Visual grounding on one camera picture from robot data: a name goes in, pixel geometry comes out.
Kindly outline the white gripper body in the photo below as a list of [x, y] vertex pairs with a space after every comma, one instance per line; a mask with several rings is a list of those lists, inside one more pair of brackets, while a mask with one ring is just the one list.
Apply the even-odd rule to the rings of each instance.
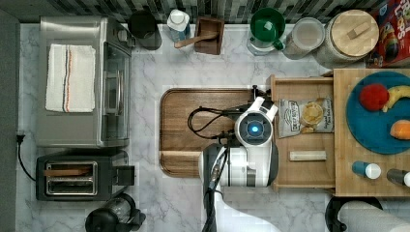
[[272, 104], [270, 107], [264, 106], [265, 99], [262, 97], [257, 97], [254, 102], [250, 105], [248, 113], [262, 113], [271, 122], [274, 121], [275, 116], [278, 112], [278, 108]]

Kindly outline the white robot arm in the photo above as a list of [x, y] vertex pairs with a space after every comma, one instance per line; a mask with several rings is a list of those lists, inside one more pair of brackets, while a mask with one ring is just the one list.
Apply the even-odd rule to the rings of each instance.
[[273, 121], [278, 108], [257, 97], [228, 113], [235, 122], [224, 144], [213, 143], [199, 156], [203, 189], [201, 232], [280, 232], [271, 222], [242, 213], [224, 202], [223, 187], [266, 188], [278, 175]]

